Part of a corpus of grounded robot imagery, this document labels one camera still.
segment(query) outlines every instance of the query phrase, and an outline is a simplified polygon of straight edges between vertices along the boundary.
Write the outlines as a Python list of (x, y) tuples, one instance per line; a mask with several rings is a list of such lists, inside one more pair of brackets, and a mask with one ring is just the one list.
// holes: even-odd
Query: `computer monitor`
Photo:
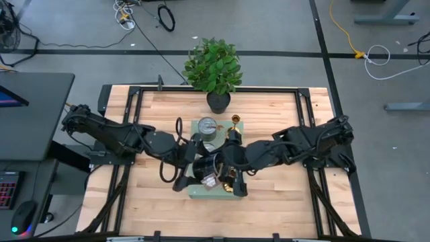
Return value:
[(24, 98), (0, 86), (0, 108), (28, 106), (28, 104), (29, 102)]

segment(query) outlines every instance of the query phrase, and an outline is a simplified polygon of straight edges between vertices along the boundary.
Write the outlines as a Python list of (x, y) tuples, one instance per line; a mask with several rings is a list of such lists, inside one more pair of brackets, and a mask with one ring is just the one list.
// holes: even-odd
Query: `potted plant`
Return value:
[(243, 73), (236, 55), (234, 44), (224, 40), (202, 38), (202, 44), (194, 48), (194, 55), (188, 52), (182, 75), (197, 90), (208, 92), (206, 100), (215, 114), (222, 114), (230, 103), (230, 92), (235, 92), (235, 85), (242, 83)]

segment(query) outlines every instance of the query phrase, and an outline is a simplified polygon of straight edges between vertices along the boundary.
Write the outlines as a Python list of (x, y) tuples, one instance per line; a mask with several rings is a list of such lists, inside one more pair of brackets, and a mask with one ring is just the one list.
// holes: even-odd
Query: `black plant pot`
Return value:
[(227, 109), (227, 106), (230, 104), (230, 100), (231, 96), (229, 93), (218, 95), (214, 92), (210, 92), (206, 96), (206, 101), (208, 101), (210, 109), (215, 114), (222, 114)]

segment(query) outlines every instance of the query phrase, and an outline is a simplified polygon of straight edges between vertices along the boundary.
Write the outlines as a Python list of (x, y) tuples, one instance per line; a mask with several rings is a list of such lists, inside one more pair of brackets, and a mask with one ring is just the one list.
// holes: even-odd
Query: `mouse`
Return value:
[(26, 232), (33, 221), (34, 212), (36, 211), (35, 201), (26, 201), (21, 203), (13, 214), (11, 231), (16, 235)]

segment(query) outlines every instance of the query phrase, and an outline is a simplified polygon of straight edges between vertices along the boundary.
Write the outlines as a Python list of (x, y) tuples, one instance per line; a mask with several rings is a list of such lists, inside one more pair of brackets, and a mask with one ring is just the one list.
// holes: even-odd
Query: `yellow cable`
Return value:
[(0, 65), (0, 69), (6, 70), (6, 71), (11, 71), (11, 69), (5, 67), (4, 65)]
[(336, 24), (336, 26), (340, 29), (340, 30), (342, 30), (346, 35), (347, 35), (347, 37), (348, 37), (348, 42), (349, 42), (349, 45), (350, 45), (350, 47), (351, 47), (351, 49), (352, 50), (354, 50), (354, 52), (355, 52), (355, 58), (362, 58), (364, 55), (365, 55), (365, 53), (364, 52), (362, 52), (362, 51), (358, 51), (358, 50), (356, 50), (355, 48), (354, 48), (354, 46), (352, 45), (352, 43), (351, 43), (351, 38), (349, 37), (349, 34), (348, 34), (348, 32), (346, 31), (346, 30), (344, 30), (337, 22), (336, 22), (336, 20), (335, 20), (335, 18), (333, 17), (333, 2), (334, 2), (335, 0), (331, 0), (331, 3), (330, 3), (330, 17), (331, 17), (331, 20), (333, 21), (333, 23), (335, 23)]

